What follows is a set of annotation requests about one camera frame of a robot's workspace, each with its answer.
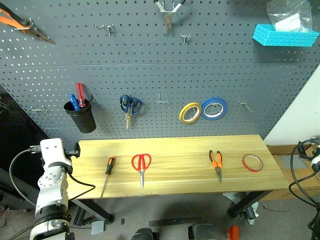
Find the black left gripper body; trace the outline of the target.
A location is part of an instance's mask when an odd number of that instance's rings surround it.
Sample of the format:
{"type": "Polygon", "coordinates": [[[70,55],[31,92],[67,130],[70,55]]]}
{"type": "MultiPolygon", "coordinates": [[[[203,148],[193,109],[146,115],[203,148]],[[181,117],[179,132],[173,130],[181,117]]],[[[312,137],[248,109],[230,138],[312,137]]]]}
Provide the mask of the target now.
{"type": "Polygon", "coordinates": [[[78,142],[75,143],[74,150],[70,150],[70,151],[67,151],[66,149],[64,150],[64,155],[67,159],[70,159],[71,157],[79,158],[80,154],[81,154],[81,149],[78,142]]]}

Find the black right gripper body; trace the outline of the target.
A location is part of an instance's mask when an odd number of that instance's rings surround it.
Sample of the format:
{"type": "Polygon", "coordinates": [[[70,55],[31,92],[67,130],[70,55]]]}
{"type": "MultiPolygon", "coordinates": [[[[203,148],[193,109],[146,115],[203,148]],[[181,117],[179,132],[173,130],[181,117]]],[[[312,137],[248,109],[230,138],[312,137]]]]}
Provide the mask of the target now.
{"type": "Polygon", "coordinates": [[[304,159],[306,161],[311,161],[313,159],[312,156],[308,156],[306,153],[306,145],[308,145],[310,143],[309,140],[305,140],[305,141],[299,141],[297,144],[297,150],[299,153],[299,157],[301,159],[304,159]]]}

